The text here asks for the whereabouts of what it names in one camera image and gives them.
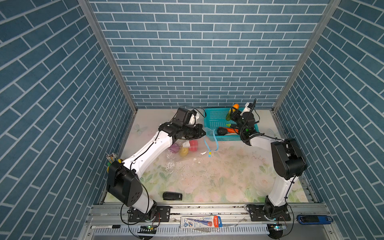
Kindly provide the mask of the purple toy onion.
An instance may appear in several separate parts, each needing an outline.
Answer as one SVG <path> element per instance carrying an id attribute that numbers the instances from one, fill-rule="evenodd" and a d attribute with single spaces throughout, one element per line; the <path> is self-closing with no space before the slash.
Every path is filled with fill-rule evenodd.
<path id="1" fill-rule="evenodd" d="M 174 143 L 172 144 L 169 148 L 168 148 L 168 151 L 170 153 L 173 153 L 173 154 L 176 154 L 180 151 L 180 146 L 177 144 L 177 143 Z"/>

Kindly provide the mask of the clear zip top bag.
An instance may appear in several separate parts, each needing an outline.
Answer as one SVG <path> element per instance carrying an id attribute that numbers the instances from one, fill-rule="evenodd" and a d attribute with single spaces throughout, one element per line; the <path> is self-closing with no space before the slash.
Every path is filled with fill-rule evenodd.
<path id="1" fill-rule="evenodd" d="M 178 140 L 162 152 L 147 169 L 154 177 L 169 179 L 171 175 L 181 176 L 204 161 L 210 160 L 219 150 L 218 135 L 215 130 L 203 128 L 206 135 L 200 139 Z"/>

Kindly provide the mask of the red toy pepper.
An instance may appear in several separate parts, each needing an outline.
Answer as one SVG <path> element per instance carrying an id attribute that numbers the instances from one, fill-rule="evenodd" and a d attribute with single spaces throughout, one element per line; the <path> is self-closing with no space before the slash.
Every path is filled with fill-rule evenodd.
<path id="1" fill-rule="evenodd" d="M 197 140 L 190 140 L 189 144 L 190 144 L 189 151 L 196 152 L 198 150 L 199 143 Z"/>

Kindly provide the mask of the yellow toy potato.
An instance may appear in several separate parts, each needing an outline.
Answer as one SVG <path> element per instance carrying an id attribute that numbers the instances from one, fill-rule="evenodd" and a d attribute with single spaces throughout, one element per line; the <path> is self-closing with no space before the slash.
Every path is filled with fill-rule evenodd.
<path id="1" fill-rule="evenodd" d="M 180 148 L 179 155 L 184 158 L 188 155 L 189 153 L 189 148 L 182 147 Z"/>

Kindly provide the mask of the teal plastic basket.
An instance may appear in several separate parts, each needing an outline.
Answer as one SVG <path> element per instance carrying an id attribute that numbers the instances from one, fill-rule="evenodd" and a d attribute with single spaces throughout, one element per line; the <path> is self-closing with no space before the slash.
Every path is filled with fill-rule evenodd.
<path id="1" fill-rule="evenodd" d="M 209 108 L 205 109 L 206 118 L 204 119 L 204 127 L 208 128 L 207 137 L 211 140 L 220 141 L 240 141 L 241 138 L 237 134 L 227 134 L 224 136 L 219 136 L 217 129 L 219 127 L 227 128 L 227 125 L 236 124 L 234 121 L 226 120 L 226 115 L 229 112 L 230 108 Z"/>

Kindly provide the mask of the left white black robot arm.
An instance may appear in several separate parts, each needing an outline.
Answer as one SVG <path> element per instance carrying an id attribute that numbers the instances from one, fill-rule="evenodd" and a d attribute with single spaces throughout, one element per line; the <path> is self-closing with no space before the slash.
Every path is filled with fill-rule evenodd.
<path id="1" fill-rule="evenodd" d="M 206 135 L 202 124 L 178 126 L 166 122 L 159 126 L 154 137 L 131 157 L 111 163 L 108 170 L 107 192 L 126 207 L 140 211 L 146 219 L 156 215 L 157 203 L 140 178 L 153 161 L 177 140 L 196 140 Z"/>

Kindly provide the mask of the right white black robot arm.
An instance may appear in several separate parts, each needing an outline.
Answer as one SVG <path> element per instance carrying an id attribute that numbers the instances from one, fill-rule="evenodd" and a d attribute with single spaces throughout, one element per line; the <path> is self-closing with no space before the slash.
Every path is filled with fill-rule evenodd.
<path id="1" fill-rule="evenodd" d="M 268 220 L 279 218 L 288 211 L 287 200 L 296 178 L 307 169 L 302 150 L 295 139 L 281 140 L 256 131 L 257 122 L 250 107 L 242 111 L 231 107 L 226 119 L 235 122 L 235 133 L 243 143 L 272 153 L 273 167 L 278 176 L 265 199 L 263 211 Z"/>

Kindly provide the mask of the orange toy carrot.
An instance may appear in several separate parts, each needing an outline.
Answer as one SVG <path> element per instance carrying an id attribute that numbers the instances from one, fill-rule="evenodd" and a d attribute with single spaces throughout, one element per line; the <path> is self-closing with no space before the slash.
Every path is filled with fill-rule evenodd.
<path id="1" fill-rule="evenodd" d="M 239 129 L 234 129 L 234 128 L 225 128 L 228 134 L 238 134 Z"/>

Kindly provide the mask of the black rectangular device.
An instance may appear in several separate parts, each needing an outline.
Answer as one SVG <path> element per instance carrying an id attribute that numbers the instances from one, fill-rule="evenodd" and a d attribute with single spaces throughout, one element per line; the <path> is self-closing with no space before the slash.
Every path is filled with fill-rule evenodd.
<path id="1" fill-rule="evenodd" d="M 164 192 L 163 193 L 163 200 L 164 201 L 182 201 L 183 200 L 183 194 L 176 193 L 176 192 Z"/>

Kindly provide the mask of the yellow pen cup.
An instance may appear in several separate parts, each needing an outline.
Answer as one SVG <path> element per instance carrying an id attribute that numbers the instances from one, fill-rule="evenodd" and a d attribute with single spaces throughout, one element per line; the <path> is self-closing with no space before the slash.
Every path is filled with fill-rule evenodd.
<path id="1" fill-rule="evenodd" d="M 106 158 L 107 158 L 107 172 L 109 172 L 109 168 L 112 165 L 112 163 L 114 162 L 118 162 L 120 164 L 122 163 L 122 160 L 118 158 L 117 154 L 115 153 L 106 155 Z"/>

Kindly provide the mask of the toothbrush blister package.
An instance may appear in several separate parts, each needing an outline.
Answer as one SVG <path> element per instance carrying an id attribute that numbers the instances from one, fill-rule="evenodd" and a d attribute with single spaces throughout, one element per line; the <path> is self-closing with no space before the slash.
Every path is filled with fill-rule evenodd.
<path id="1" fill-rule="evenodd" d="M 220 216 L 182 216 L 180 227 L 182 229 L 221 228 L 223 226 Z"/>

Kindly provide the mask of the blue black tool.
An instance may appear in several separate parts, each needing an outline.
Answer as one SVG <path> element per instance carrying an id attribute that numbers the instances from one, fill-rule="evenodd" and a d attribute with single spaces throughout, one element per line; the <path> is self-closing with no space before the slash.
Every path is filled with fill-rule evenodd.
<path id="1" fill-rule="evenodd" d="M 323 215 L 298 215 L 297 220 L 301 225 L 330 225 L 333 219 Z"/>

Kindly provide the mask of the aluminium mounting rail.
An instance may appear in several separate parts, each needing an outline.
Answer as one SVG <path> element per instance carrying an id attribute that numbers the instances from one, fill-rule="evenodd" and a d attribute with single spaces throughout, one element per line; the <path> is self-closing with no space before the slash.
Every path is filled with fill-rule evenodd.
<path id="1" fill-rule="evenodd" d="M 222 219 L 221 228 L 182 229 L 182 216 L 211 216 Z M 139 211 L 118 203 L 94 205 L 80 239 L 183 240 L 183 239 L 280 239 L 340 240 L 336 224 L 301 225 L 298 215 L 331 216 L 321 203 L 290 203 L 288 211 L 268 220 L 261 204 L 251 203 L 160 203 L 154 218 L 145 221 Z"/>

